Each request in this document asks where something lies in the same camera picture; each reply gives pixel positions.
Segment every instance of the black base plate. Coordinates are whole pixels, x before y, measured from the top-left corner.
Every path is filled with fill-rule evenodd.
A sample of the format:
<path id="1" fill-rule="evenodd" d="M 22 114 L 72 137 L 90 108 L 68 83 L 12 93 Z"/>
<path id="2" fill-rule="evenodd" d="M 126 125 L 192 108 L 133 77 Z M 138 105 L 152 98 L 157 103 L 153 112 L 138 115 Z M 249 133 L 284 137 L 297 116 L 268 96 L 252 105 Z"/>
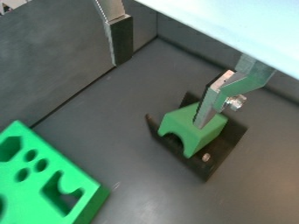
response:
<path id="1" fill-rule="evenodd" d="M 180 108 L 193 104 L 198 100 L 198 97 L 186 92 L 181 100 Z M 240 138 L 246 132 L 246 127 L 233 121 L 233 119 L 230 119 L 226 115 L 225 117 L 228 118 L 228 123 L 218 136 L 190 158 L 186 158 L 182 155 L 182 143 L 180 138 L 174 134 L 158 136 L 158 125 L 153 118 L 149 115 L 145 115 L 146 125 L 153 138 L 166 147 L 168 151 L 204 181 L 209 179 L 210 174 L 217 170 L 220 163 L 228 156 Z M 209 160 L 206 162 L 201 159 L 205 153 L 209 154 Z"/>

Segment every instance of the grey surface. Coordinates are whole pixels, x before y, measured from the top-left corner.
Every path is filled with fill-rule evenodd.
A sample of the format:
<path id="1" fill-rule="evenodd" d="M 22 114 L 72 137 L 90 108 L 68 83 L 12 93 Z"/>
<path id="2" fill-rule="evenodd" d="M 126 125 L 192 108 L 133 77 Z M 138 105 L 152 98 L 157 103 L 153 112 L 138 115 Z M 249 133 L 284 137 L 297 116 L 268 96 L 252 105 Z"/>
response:
<path id="1" fill-rule="evenodd" d="M 160 13 L 157 13 L 157 35 L 214 64 L 234 68 L 241 54 L 238 51 Z M 299 80 L 277 72 L 266 87 L 299 103 Z"/>
<path id="2" fill-rule="evenodd" d="M 260 89 L 228 112 L 246 133 L 206 183 L 149 136 L 220 67 L 156 40 L 34 128 L 110 190 L 97 224 L 292 224 L 299 220 L 297 106 Z"/>
<path id="3" fill-rule="evenodd" d="M 134 49 L 156 35 L 152 10 L 125 1 Z M 90 0 L 34 0 L 0 18 L 0 130 L 36 123 L 110 68 L 108 40 Z"/>

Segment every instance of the green foam insert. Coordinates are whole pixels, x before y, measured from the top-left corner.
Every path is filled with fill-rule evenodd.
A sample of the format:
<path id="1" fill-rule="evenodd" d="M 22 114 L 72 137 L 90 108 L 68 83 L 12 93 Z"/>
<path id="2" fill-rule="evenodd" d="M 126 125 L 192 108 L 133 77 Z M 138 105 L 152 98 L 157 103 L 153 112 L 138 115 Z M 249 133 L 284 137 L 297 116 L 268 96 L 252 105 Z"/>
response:
<path id="1" fill-rule="evenodd" d="M 216 114 L 202 129 L 192 124 L 198 103 L 180 108 L 162 117 L 162 122 L 157 130 L 158 136 L 174 134 L 182 143 L 182 155 L 189 158 L 220 134 L 228 118 Z"/>
<path id="2" fill-rule="evenodd" d="M 90 223 L 108 189 L 22 125 L 0 134 L 0 223 Z"/>

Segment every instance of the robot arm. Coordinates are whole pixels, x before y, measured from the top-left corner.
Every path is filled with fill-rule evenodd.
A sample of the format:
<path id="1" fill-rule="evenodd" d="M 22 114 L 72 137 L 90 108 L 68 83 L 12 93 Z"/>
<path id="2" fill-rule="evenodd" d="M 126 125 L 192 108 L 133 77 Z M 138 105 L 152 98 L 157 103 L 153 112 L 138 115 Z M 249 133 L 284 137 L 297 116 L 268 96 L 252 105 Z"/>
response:
<path id="1" fill-rule="evenodd" d="M 246 55 L 241 55 L 236 70 L 237 72 L 228 70 L 206 86 L 201 104 L 193 117 L 193 124 L 198 129 L 226 106 L 237 111 L 246 99 L 242 94 L 261 88 L 276 72 L 272 67 Z"/>

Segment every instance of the bolt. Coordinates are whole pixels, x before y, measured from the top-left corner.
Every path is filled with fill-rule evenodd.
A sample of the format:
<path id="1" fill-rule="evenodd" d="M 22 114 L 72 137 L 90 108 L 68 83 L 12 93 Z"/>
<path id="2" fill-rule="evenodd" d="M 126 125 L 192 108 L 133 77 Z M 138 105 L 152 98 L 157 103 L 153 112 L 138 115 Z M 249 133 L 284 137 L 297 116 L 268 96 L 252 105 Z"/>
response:
<path id="1" fill-rule="evenodd" d="M 201 161 L 202 161 L 204 163 L 206 163 L 206 162 L 209 161 L 209 159 L 210 159 L 210 154 L 209 154 L 209 153 L 205 153 L 205 154 L 201 156 Z"/>
<path id="2" fill-rule="evenodd" d="M 237 111 L 241 108 L 245 100 L 246 100 L 246 97 L 242 94 L 240 94 L 226 99 L 226 105 L 229 105 L 229 108 L 233 111 Z"/>

